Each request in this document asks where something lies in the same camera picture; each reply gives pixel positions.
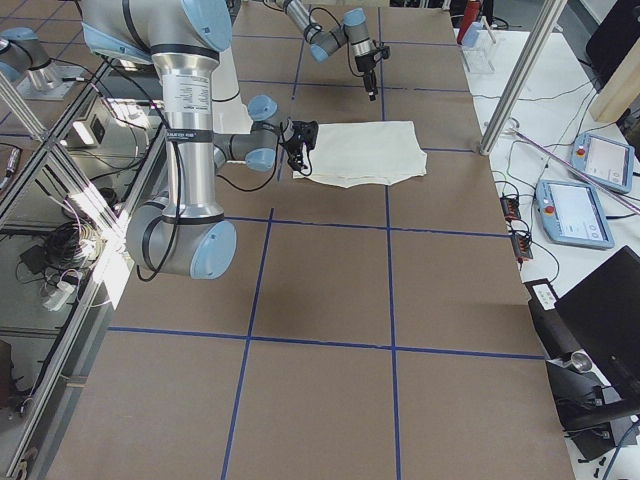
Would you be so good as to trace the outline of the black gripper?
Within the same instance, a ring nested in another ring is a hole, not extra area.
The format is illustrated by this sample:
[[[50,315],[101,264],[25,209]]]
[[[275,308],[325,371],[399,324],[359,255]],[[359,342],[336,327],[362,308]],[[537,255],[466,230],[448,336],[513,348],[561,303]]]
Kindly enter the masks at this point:
[[[288,165],[294,172],[311,175],[313,165],[309,152],[315,148],[319,131],[317,121],[289,120],[285,127],[285,150],[289,156]]]
[[[363,85],[370,101],[375,101],[378,96],[378,85],[374,70],[379,58],[377,51],[355,57],[357,72],[363,76]]]

